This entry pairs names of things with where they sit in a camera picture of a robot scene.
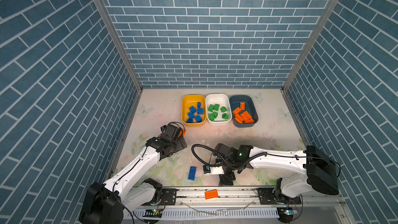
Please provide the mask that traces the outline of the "large blue lego bottom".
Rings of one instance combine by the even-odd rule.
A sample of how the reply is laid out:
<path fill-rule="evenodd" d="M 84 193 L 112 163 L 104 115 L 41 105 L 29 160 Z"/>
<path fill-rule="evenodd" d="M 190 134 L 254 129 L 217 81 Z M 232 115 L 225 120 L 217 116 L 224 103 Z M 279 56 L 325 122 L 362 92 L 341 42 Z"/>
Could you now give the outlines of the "large blue lego bottom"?
<path fill-rule="evenodd" d="M 188 180 L 192 180 L 192 181 L 195 180 L 196 171 L 197 171 L 197 167 L 193 167 L 193 166 L 190 167 L 189 174 L 188 174 Z"/>

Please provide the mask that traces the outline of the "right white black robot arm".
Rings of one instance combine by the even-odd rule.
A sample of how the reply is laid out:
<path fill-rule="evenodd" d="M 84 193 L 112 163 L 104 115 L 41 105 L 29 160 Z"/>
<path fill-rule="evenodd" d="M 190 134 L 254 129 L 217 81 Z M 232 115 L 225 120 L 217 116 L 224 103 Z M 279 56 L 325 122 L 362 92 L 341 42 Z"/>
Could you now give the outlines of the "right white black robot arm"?
<path fill-rule="evenodd" d="M 336 196 L 341 166 L 315 146 L 298 151 L 266 150 L 251 145 L 238 149 L 219 143 L 212 149 L 201 144 L 191 147 L 192 154 L 204 166 L 204 174 L 219 176 L 220 186 L 233 186 L 235 175 L 245 169 L 277 169 L 289 172 L 280 176 L 273 189 L 277 203 L 287 203 L 309 191 Z"/>

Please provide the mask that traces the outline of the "dark teal plastic container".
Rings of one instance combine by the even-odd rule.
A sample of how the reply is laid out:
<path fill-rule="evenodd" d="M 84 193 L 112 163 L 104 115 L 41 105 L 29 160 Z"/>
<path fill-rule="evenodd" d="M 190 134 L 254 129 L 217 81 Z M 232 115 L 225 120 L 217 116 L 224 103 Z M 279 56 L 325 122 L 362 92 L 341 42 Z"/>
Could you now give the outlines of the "dark teal plastic container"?
<path fill-rule="evenodd" d="M 253 100 L 251 99 L 251 97 L 249 97 L 248 95 L 233 95 L 230 97 L 229 99 L 230 101 L 230 106 L 232 109 L 232 115 L 233 115 L 233 111 L 237 108 L 240 107 L 240 102 L 244 102 L 246 103 L 246 109 L 244 111 L 248 111 L 249 114 L 251 114 L 253 120 L 255 121 L 254 123 L 237 123 L 235 121 L 235 115 L 233 115 L 233 124 L 238 127 L 238 128 L 248 128 L 248 127 L 252 127 L 254 126 L 257 122 L 258 122 L 258 114 L 254 105 Z"/>

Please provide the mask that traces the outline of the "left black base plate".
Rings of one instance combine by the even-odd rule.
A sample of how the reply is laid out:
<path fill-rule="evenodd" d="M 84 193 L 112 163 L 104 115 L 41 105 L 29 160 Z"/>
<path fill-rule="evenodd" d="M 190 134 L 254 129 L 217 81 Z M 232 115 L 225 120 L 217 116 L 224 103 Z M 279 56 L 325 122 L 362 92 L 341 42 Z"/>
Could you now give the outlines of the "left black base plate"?
<path fill-rule="evenodd" d="M 155 205 L 175 205 L 177 198 L 176 188 L 163 188 L 155 193 Z"/>

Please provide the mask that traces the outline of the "white vent grille strip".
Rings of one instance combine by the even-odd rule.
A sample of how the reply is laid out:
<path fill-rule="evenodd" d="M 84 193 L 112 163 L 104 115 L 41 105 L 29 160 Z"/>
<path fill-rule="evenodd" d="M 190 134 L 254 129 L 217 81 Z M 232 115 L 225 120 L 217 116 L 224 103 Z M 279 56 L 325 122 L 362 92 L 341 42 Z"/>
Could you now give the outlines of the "white vent grille strip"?
<path fill-rule="evenodd" d="M 210 216 L 197 213 L 190 208 L 166 208 L 161 218 L 143 218 L 143 212 L 146 209 L 138 208 L 134 211 L 138 218 L 144 220 L 205 220 L 205 219 L 260 219 L 260 218 L 278 218 L 277 209 L 274 207 L 253 207 L 241 211 L 231 211 L 219 213 L 219 216 Z M 216 208 L 198 208 L 199 210 L 215 212 Z"/>

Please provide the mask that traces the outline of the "orange lego vertical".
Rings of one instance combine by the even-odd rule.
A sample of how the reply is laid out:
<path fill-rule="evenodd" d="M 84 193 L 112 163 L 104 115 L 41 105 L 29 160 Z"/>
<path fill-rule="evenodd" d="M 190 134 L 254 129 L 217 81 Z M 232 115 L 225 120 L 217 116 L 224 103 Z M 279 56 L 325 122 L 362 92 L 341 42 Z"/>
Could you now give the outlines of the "orange lego vertical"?
<path fill-rule="evenodd" d="M 244 111 L 246 109 L 246 103 L 240 102 L 240 109 Z"/>

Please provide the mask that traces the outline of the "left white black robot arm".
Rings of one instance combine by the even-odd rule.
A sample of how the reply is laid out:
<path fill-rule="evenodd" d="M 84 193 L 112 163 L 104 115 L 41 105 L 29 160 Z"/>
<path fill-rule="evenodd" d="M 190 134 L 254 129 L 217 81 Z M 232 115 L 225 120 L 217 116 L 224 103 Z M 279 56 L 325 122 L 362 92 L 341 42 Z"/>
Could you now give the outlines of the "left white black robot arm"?
<path fill-rule="evenodd" d="M 136 208 L 166 203 L 163 186 L 152 178 L 134 185 L 161 160 L 187 148 L 185 126 L 170 122 L 161 127 L 161 133 L 149 139 L 143 150 L 124 169 L 103 183 L 94 182 L 87 190 L 79 221 L 82 224 L 120 224 L 126 214 L 135 218 Z"/>

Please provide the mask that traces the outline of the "aluminium corner post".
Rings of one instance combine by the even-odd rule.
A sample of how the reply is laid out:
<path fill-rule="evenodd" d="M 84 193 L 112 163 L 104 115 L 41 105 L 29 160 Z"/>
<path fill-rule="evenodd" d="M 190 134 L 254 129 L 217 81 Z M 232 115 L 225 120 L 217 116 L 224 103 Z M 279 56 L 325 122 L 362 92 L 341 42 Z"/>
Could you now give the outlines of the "aluminium corner post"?
<path fill-rule="evenodd" d="M 138 93 L 142 93 L 143 88 L 139 82 L 139 79 L 137 78 L 134 69 L 132 68 L 132 64 L 129 60 L 129 57 L 127 56 L 127 53 L 125 51 L 125 48 L 123 47 L 123 44 L 121 42 L 121 39 L 116 31 L 116 28 L 112 22 L 112 19 L 106 9 L 106 6 L 103 2 L 103 0 L 92 0 L 106 29 L 109 32 L 109 35 L 116 47 L 116 50 L 118 52 L 118 54 L 121 57 L 121 60 L 123 62 L 123 64 L 125 65 L 130 78 L 132 79 L 133 84 L 135 85 L 135 87 L 137 88 Z"/>
<path fill-rule="evenodd" d="M 287 77 L 286 81 L 283 84 L 282 94 L 287 94 L 288 89 L 292 85 L 295 76 L 298 74 L 301 66 L 304 64 L 309 52 L 313 48 L 317 38 L 319 37 L 320 33 L 322 32 L 323 28 L 325 27 L 327 21 L 329 20 L 331 14 L 333 13 L 333 10 L 337 6 L 338 2 L 339 2 L 339 0 L 328 0 L 328 2 L 326 3 L 321 16 L 319 17 L 313 31 L 309 35 L 309 38 L 308 38 L 306 44 L 303 46 L 303 49 L 302 49 L 300 55 L 297 57 L 297 60 L 294 64 L 294 66 L 292 67 L 292 70 L 291 70 L 289 76 Z"/>

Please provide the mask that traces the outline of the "white plastic container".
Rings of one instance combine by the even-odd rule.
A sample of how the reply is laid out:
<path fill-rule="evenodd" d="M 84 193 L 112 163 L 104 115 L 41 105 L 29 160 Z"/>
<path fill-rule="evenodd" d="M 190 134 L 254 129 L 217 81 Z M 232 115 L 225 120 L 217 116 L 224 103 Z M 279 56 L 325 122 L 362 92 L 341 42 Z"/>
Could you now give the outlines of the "white plastic container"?
<path fill-rule="evenodd" d="M 214 125 L 214 126 L 227 125 L 232 120 L 233 115 L 232 115 L 232 112 L 231 112 L 231 106 L 230 106 L 230 102 L 229 102 L 229 97 L 226 94 L 223 94 L 223 93 L 209 94 L 205 98 L 205 103 L 206 103 L 207 116 L 214 112 L 214 111 L 213 112 L 209 112 L 208 111 L 208 108 L 209 108 L 210 105 L 219 104 L 220 108 L 224 106 L 228 110 L 226 112 L 229 115 L 229 119 L 228 120 L 222 119 L 222 114 L 224 114 L 224 113 L 222 113 L 220 110 L 218 110 L 217 111 L 218 112 L 217 118 L 214 121 L 210 121 L 209 120 L 209 124 L 210 125 Z"/>

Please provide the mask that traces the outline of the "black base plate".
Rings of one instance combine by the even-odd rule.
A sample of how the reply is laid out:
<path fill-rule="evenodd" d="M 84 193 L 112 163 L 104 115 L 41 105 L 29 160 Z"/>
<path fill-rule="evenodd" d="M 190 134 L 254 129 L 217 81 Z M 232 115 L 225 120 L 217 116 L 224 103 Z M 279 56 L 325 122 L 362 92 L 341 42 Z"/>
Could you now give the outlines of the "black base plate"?
<path fill-rule="evenodd" d="M 282 194 L 282 191 L 277 188 L 259 188 L 258 196 L 261 205 L 288 205 L 288 204 L 301 204 L 302 200 L 300 196 L 290 198 Z"/>
<path fill-rule="evenodd" d="M 155 193 L 155 205 L 175 205 L 177 198 L 176 188 L 163 188 Z"/>

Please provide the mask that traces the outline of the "right circuit board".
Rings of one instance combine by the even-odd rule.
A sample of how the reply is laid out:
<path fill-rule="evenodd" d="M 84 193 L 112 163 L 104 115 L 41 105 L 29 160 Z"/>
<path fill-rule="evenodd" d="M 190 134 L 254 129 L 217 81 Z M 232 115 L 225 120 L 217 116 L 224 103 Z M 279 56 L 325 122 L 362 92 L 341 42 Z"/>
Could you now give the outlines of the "right circuit board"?
<path fill-rule="evenodd" d="M 283 224 L 289 224 L 293 221 L 294 215 L 298 214 L 298 210 L 293 209 L 292 207 L 284 207 L 284 208 L 277 208 L 278 213 L 278 221 Z"/>

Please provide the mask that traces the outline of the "orange lego bottom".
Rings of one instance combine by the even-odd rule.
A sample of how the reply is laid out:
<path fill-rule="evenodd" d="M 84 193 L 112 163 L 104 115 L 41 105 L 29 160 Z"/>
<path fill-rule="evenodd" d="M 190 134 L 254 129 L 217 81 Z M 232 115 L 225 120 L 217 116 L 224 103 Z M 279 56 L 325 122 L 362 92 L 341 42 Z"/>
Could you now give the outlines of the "orange lego bottom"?
<path fill-rule="evenodd" d="M 205 195 L 205 199 L 206 200 L 214 199 L 214 198 L 218 198 L 219 197 L 217 190 L 206 191 L 206 192 L 204 192 L 204 195 Z"/>

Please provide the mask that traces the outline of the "yellow plastic container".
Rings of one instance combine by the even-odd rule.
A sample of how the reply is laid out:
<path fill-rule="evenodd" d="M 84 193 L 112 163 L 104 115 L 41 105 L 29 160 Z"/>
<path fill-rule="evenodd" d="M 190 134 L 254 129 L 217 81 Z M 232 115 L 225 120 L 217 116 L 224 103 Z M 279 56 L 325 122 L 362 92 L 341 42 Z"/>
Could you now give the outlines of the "yellow plastic container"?
<path fill-rule="evenodd" d="M 196 116 L 201 116 L 202 122 L 196 122 L 195 118 L 193 123 L 187 123 L 187 120 L 189 119 L 188 113 L 190 112 L 189 108 L 194 106 L 197 108 L 198 102 L 201 102 L 202 106 L 201 108 L 204 110 L 203 115 L 198 115 L 198 113 L 194 113 L 195 117 Z M 207 120 L 207 113 L 206 113 L 206 104 L 205 104 L 205 97 L 203 95 L 199 94 L 191 94 L 191 95 L 186 95 L 182 99 L 182 107 L 181 107 L 181 120 L 182 123 L 187 126 L 187 127 L 201 127 L 205 124 Z"/>

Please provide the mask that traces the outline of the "orange lego horizontal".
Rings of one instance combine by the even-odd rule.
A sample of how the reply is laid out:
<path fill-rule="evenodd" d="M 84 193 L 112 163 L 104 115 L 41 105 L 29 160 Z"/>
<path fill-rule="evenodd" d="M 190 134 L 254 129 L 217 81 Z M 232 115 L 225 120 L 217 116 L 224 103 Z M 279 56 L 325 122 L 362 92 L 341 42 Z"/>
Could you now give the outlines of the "orange lego horizontal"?
<path fill-rule="evenodd" d="M 250 119 L 244 121 L 244 123 L 254 123 L 254 122 L 255 122 L 255 121 L 254 121 L 252 118 L 250 118 Z"/>

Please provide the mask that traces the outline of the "left aluminium corner post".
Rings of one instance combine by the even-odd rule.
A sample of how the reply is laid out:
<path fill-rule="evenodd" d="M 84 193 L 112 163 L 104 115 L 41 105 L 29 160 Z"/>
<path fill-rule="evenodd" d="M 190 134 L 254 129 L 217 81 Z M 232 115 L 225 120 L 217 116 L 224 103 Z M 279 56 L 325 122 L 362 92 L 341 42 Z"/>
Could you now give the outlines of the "left aluminium corner post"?
<path fill-rule="evenodd" d="M 116 47 L 116 50 L 118 52 L 118 54 L 121 57 L 121 60 L 123 62 L 123 64 L 125 65 L 130 78 L 132 79 L 133 84 L 135 85 L 135 87 L 137 88 L 138 93 L 142 93 L 143 88 L 139 82 L 139 79 L 137 78 L 134 69 L 132 68 L 132 64 L 129 60 L 129 57 L 127 56 L 127 53 L 125 51 L 125 48 L 123 47 L 123 44 L 121 42 L 121 39 L 116 31 L 116 28 L 112 22 L 112 19 L 106 9 L 106 6 L 103 2 L 103 0 L 92 0 L 106 29 L 109 32 L 109 35 Z"/>

